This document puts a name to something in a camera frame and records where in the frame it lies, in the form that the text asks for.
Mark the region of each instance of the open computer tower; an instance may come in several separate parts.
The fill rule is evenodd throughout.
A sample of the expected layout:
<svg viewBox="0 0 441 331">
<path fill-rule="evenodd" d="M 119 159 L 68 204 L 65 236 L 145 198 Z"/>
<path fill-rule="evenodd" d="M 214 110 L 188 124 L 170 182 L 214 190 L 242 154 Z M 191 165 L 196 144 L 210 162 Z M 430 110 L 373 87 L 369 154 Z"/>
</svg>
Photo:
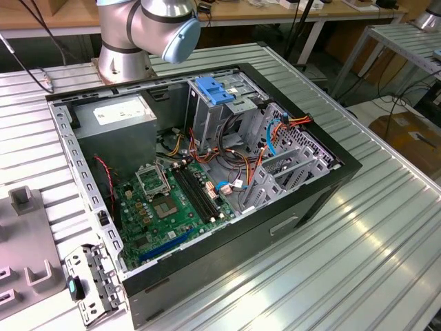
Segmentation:
<svg viewBox="0 0 441 331">
<path fill-rule="evenodd" d="M 139 328 L 310 220 L 361 167 L 247 64 L 48 96 L 98 245 L 83 322 Z"/>
</svg>

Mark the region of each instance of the green circuit board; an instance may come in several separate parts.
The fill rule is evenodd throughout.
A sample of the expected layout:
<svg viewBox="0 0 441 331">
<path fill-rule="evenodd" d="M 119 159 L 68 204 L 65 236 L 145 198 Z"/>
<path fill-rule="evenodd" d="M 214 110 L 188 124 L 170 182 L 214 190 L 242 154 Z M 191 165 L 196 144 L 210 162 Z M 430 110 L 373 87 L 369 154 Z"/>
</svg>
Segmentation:
<svg viewBox="0 0 441 331">
<path fill-rule="evenodd" d="M 201 186 L 209 181 L 206 173 L 197 163 L 189 164 L 187 169 L 202 179 Z M 123 259 L 129 270 L 142 264 L 140 258 L 143 254 L 154 252 L 156 248 L 163 248 L 164 244 L 174 239 L 185 237 L 184 241 L 189 241 L 234 218 L 229 204 L 219 198 L 214 206 L 224 217 L 218 218 L 213 223 L 203 223 L 172 171 L 168 169 L 164 173 L 170 185 L 170 193 L 167 196 L 158 194 L 152 201 L 146 199 L 141 184 L 135 176 L 114 188 L 121 200 L 122 228 L 119 234 L 124 244 Z M 149 183 L 145 183 L 144 188 L 159 185 L 157 178 L 151 177 L 150 174 L 145 180 Z M 127 188 L 132 189 L 131 196 L 126 195 Z M 169 247 L 166 251 L 174 249 L 179 244 Z"/>
</svg>

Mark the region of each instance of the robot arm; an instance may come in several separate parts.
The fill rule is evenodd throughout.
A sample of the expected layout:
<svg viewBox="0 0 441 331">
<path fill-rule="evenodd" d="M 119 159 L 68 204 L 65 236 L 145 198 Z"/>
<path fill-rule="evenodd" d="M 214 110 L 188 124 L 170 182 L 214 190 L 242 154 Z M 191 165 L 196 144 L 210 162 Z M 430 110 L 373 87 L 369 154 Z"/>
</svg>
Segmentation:
<svg viewBox="0 0 441 331">
<path fill-rule="evenodd" d="M 99 72 L 111 83 L 149 77 L 150 52 L 170 63 L 192 53 L 201 27 L 189 0 L 98 0 Z"/>
<path fill-rule="evenodd" d="M 441 25 L 441 0 L 432 0 L 429 7 L 413 22 L 427 32 L 438 31 Z"/>
</svg>

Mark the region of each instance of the blue drive bay latch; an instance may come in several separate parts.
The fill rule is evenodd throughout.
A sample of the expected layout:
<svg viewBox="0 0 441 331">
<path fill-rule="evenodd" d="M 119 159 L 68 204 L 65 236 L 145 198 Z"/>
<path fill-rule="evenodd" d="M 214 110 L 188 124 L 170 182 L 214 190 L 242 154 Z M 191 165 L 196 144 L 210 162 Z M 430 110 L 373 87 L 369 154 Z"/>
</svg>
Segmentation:
<svg viewBox="0 0 441 331">
<path fill-rule="evenodd" d="M 213 77 L 195 79 L 199 90 L 205 94 L 214 105 L 220 105 L 234 100 L 234 95 L 228 94 L 222 84 Z"/>
</svg>

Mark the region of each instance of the slotted aluminum surface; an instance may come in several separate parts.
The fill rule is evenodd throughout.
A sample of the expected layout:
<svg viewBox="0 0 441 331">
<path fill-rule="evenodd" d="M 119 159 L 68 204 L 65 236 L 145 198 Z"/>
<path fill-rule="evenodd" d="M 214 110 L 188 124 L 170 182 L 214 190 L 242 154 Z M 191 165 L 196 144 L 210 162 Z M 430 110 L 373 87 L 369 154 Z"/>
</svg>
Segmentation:
<svg viewBox="0 0 441 331">
<path fill-rule="evenodd" d="M 441 32 L 428 33 L 411 24 L 398 24 L 371 26 L 368 33 L 429 74 L 441 70 L 441 61 L 432 55 L 434 50 L 441 50 Z"/>
<path fill-rule="evenodd" d="M 162 314 L 147 330 L 422 330 L 441 306 L 440 189 L 269 48 L 198 50 L 178 66 L 153 57 L 159 75 L 250 62 L 309 112 L 363 168 L 292 235 Z M 90 64 L 51 68 L 57 91 L 101 83 Z M 61 258 L 95 236 L 43 93 L 22 72 L 0 75 L 0 194 L 43 191 Z M 0 330 L 81 330 L 65 290 Z M 96 329 L 130 330 L 118 312 Z"/>
</svg>

